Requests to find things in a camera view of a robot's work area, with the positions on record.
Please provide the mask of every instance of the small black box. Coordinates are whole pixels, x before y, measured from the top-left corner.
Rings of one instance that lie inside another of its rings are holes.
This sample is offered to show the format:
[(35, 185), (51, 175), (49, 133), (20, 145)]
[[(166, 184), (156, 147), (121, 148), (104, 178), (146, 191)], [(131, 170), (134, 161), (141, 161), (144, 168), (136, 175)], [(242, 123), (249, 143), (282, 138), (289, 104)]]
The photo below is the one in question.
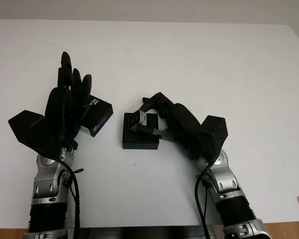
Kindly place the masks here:
[[(124, 114), (123, 126), (123, 148), (124, 149), (158, 149), (159, 137), (157, 135), (145, 134), (129, 130), (129, 116)], [(148, 125), (158, 128), (157, 114), (147, 114)]]
[(94, 137), (113, 114), (112, 105), (90, 96), (90, 109), (82, 120), (80, 130)]

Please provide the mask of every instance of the white tabletop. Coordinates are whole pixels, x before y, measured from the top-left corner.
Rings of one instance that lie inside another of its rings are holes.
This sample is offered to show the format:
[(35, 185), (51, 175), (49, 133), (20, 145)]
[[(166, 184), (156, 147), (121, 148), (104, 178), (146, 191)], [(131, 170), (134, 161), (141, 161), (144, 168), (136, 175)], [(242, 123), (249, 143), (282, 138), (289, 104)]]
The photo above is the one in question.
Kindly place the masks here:
[[(299, 39), (288, 26), (0, 20), (0, 228), (27, 227), (37, 173), (7, 121), (44, 114), (63, 51), (114, 110), (95, 138), (76, 138), (82, 227), (200, 224), (198, 170), (179, 146), (122, 149), (124, 112), (159, 91), (201, 122), (226, 118), (223, 149), (256, 216), (299, 221)], [(219, 223), (210, 202), (207, 223)]]

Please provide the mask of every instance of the robotic hand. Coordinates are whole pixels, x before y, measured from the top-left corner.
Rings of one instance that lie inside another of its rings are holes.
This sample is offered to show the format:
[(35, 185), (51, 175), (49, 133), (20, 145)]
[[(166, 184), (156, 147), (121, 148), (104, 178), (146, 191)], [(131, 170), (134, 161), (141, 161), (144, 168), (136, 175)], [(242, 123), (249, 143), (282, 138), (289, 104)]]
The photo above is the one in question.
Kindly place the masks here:
[[(173, 104), (162, 93), (143, 98), (143, 103), (138, 111), (130, 115), (129, 129), (181, 143), (189, 150), (189, 157), (195, 159), (203, 170), (195, 185), (195, 199), (206, 238), (210, 239), (210, 236), (197, 193), (201, 181), (208, 188), (220, 214), (225, 238), (272, 239), (263, 222), (250, 209), (242, 188), (228, 166), (228, 157), (221, 149), (228, 136), (225, 119), (207, 116), (200, 124), (185, 106)], [(168, 129), (159, 130), (147, 124), (146, 112), (150, 109), (157, 110), (158, 115), (166, 119)]]
[(8, 121), (18, 141), (38, 153), (31, 219), (24, 239), (68, 238), (65, 214), (69, 188), (75, 201), (74, 238), (78, 237), (80, 202), (75, 173), (83, 169), (73, 172), (70, 166), (78, 146), (74, 138), (89, 111), (91, 85), (91, 75), (81, 81), (79, 71), (72, 72), (70, 56), (63, 52), (57, 87), (50, 93), (45, 116), (23, 111)]

